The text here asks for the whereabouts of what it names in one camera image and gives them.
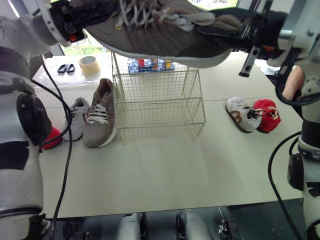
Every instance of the black scissors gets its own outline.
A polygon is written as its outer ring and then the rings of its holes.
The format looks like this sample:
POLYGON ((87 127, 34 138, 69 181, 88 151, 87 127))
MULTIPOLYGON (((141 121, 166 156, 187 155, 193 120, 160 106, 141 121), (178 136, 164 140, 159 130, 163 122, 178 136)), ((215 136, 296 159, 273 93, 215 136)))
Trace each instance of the black scissors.
POLYGON ((57 70, 59 74, 64 74, 65 72, 67 72, 68 74, 74 74, 75 71, 76 67, 73 64, 63 64, 57 70))

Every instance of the gray sneaker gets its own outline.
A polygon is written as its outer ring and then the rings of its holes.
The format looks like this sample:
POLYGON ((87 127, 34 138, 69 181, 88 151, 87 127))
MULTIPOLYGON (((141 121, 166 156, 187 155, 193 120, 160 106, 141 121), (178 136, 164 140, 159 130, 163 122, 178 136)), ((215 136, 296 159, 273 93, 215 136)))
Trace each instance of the gray sneaker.
POLYGON ((109 144, 116 134, 113 83, 103 78, 93 95, 83 143, 88 148, 101 148, 109 144))
MULTIPOLYGON (((71 0, 74 7, 92 0, 71 0)), ((87 31, 111 51, 134 59, 159 58, 208 68, 220 64, 231 49, 215 44, 195 26, 240 31, 232 15, 215 18, 187 0, 118 0, 119 8, 105 22, 87 31)))

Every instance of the white wall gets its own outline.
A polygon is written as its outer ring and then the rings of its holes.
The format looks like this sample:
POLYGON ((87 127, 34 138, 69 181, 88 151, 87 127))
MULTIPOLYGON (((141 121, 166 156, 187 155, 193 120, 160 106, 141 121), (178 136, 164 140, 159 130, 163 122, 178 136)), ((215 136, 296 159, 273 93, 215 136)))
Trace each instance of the white wall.
MULTIPOLYGON (((295 0, 274 0, 271 5, 271 10, 276 12, 289 13, 294 2, 295 0)), ((265 0, 262 1, 262 4, 260 5, 260 7, 263 6, 264 3, 265 3, 265 0)))
MULTIPOLYGON (((252 0, 240 0, 239 8, 248 9, 252 0)), ((266 0, 262 0, 259 12, 263 9, 266 0)), ((289 13, 295 0, 274 0, 271 6, 272 11, 289 13)))
POLYGON ((16 18, 16 15, 10 7, 8 0, 0 0, 0 16, 5 16, 10 19, 16 18))

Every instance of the wire basket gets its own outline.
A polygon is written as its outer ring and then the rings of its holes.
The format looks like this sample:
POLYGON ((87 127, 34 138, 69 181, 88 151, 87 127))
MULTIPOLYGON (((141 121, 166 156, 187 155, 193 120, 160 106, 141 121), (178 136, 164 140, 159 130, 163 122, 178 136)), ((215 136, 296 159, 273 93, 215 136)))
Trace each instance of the wire basket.
POLYGON ((206 123, 199 69, 160 59, 150 67, 150 62, 138 66, 137 60, 112 53, 115 121, 122 142, 181 135, 195 140, 206 123))

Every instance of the red object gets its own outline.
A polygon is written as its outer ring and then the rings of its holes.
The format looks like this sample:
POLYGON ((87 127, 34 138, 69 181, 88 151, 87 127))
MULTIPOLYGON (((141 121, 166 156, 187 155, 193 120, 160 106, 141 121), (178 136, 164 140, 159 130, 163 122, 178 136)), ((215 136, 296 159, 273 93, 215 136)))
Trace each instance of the red object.
POLYGON ((77 39, 78 39, 78 37, 77 37, 77 35, 70 35, 69 36, 69 40, 70 40, 70 42, 75 42, 75 41, 77 41, 77 39))
POLYGON ((270 99, 259 99, 253 105, 256 111, 260 111, 262 121, 257 128, 260 132, 268 134, 273 131, 281 122, 276 104, 270 99))
MULTIPOLYGON (((50 140, 50 139, 53 139, 53 138, 56 138, 57 136, 59 136, 61 134, 61 132, 56 129, 55 127, 52 127, 51 129, 51 133, 50 135, 45 139, 45 142, 50 140)), ((60 142, 62 141, 62 137, 60 137, 59 139, 51 142, 51 143, 48 143, 46 145, 44 145, 42 148, 44 150, 49 150, 49 149, 52 149, 54 148, 55 146, 57 146, 60 142)))
POLYGON ((145 60, 144 59, 138 59, 139 67, 143 68, 145 66, 145 60))

